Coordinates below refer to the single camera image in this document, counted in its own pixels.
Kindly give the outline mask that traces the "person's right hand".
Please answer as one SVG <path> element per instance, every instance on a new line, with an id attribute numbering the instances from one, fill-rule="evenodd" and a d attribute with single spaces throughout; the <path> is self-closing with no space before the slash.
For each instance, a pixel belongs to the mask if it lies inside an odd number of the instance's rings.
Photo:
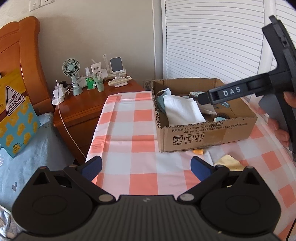
<path id="1" fill-rule="evenodd" d="M 295 152 L 295 94 L 269 94 L 259 101 L 260 113 L 269 115 L 267 124 L 279 142 Z"/>

